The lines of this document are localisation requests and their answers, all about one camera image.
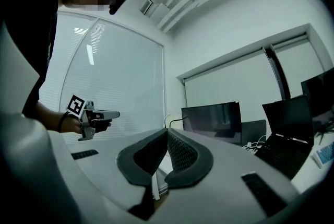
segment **keyboard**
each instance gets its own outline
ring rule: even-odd
[[[320,168],[331,163],[334,159],[334,142],[330,145],[315,151],[313,158]]]
[[[274,143],[267,141],[255,155],[291,180],[306,161],[311,149],[302,151]]]

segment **wrist strap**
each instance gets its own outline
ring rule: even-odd
[[[64,113],[63,116],[62,116],[62,118],[59,121],[58,128],[57,128],[57,131],[59,133],[61,132],[63,121],[67,117],[68,114],[69,114],[69,112]]]

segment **black monitor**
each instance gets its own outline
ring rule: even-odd
[[[334,68],[302,82],[302,89],[311,108],[315,131],[319,131],[334,119]]]
[[[241,144],[238,102],[182,108],[183,129],[228,143]]]
[[[313,143],[313,123],[306,95],[263,104],[273,134]]]

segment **frosted glass panel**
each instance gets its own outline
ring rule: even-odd
[[[312,45],[307,39],[275,51],[287,78],[291,98],[303,94],[301,82],[324,72]]]
[[[64,77],[75,48],[95,18],[58,12],[57,31],[46,79],[40,88],[40,102],[59,111]]]
[[[263,51],[191,77],[185,82],[188,107],[240,102],[241,121],[267,121],[262,104],[281,100],[270,63]]]
[[[134,32],[99,20],[82,41],[69,67],[61,111],[73,94],[94,101],[120,118],[94,139],[130,135],[162,127],[162,47]],[[76,142],[78,137],[68,137]]]

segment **black rubber pad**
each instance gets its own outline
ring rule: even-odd
[[[75,152],[71,155],[74,160],[77,160],[77,159],[81,159],[81,158],[85,158],[85,157],[89,157],[89,156],[97,155],[97,154],[98,154],[98,151],[96,150],[87,150],[87,151]]]
[[[257,173],[246,174],[241,178],[268,217],[273,216],[287,206]]]
[[[165,178],[169,188],[194,186],[213,166],[213,155],[208,148],[172,128],[168,130],[168,152],[173,166]]]
[[[132,185],[151,186],[152,176],[167,152],[167,129],[124,148],[117,156],[117,166]]]

